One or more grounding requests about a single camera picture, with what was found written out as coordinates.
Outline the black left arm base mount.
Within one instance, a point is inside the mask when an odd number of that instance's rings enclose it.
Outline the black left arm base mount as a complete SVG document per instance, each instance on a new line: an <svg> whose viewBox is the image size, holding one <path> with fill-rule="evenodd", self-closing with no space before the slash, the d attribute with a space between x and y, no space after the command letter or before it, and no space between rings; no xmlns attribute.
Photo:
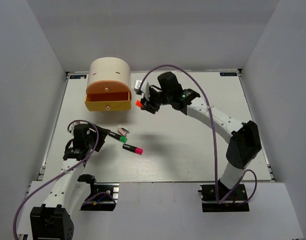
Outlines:
<svg viewBox="0 0 306 240"><path fill-rule="evenodd" d="M119 183L91 184L91 194L81 206L81 211L112 212L117 204L119 195Z"/></svg>

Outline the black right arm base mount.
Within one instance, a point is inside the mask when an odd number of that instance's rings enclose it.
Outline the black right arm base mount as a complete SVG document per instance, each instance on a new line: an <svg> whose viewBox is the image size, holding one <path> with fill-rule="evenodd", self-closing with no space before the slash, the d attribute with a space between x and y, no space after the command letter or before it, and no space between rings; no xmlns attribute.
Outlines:
<svg viewBox="0 0 306 240"><path fill-rule="evenodd" d="M249 204L243 203L248 199L244 184L239 184L221 204L218 204L216 201L214 184L200 185L198 193L202 197L202 211L204 213L239 213L250 211Z"/></svg>

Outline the cream round drawer organizer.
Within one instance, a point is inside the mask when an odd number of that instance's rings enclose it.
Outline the cream round drawer organizer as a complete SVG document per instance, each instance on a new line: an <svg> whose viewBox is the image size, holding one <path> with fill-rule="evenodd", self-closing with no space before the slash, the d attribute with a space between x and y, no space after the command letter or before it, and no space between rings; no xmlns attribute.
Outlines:
<svg viewBox="0 0 306 240"><path fill-rule="evenodd" d="M129 111L132 93L129 65L116 57L101 57L90 65L85 105L90 112Z"/></svg>

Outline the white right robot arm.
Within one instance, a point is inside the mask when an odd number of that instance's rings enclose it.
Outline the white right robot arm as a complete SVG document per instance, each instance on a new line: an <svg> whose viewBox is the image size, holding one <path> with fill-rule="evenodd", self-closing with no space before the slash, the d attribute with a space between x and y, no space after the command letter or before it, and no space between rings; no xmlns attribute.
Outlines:
<svg viewBox="0 0 306 240"><path fill-rule="evenodd" d="M184 115L213 128L228 143L228 163L219 178L218 192L222 198L231 199L237 192L235 184L262 149L257 124L251 120L241 122L207 105L199 93L190 88L183 89L172 72L159 75L157 80L159 87L142 80L135 82L134 90L142 96L139 106L142 110L155 114L160 106L170 105Z"/></svg>

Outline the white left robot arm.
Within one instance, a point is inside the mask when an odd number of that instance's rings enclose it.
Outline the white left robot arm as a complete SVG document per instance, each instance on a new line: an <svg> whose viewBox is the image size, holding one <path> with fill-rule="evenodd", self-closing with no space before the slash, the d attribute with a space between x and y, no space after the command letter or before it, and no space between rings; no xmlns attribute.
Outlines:
<svg viewBox="0 0 306 240"><path fill-rule="evenodd" d="M98 152L105 143L109 130L89 123L75 125L64 149L60 177L54 181L49 195L39 207L30 212L34 240L70 240L74 224L71 216L86 199L98 195L95 178L84 175L86 162L92 151Z"/></svg>

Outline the orange cap black highlighter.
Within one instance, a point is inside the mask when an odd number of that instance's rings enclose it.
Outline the orange cap black highlighter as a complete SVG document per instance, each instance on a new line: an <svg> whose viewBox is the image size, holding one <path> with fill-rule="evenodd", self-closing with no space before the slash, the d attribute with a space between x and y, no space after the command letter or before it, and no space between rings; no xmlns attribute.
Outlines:
<svg viewBox="0 0 306 240"><path fill-rule="evenodd" d="M141 103L140 100L137 100L136 103L135 103L135 105L136 105L137 107L139 107L139 108L142 108L142 107L143 107L143 104Z"/></svg>

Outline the green cap black highlighter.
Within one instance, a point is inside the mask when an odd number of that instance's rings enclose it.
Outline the green cap black highlighter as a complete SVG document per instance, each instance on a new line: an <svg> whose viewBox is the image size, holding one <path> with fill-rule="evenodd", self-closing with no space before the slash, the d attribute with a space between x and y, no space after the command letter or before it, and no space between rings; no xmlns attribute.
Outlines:
<svg viewBox="0 0 306 240"><path fill-rule="evenodd" d="M112 138L114 138L114 139L116 139L116 140L122 142L122 143L126 143L126 142L127 142L127 137L125 137L125 136L123 136L123 135L120 135L120 134L118 134L118 133L115 133L115 132L110 131L110 132L108 133L108 135L109 135L110 137L112 137Z"/></svg>

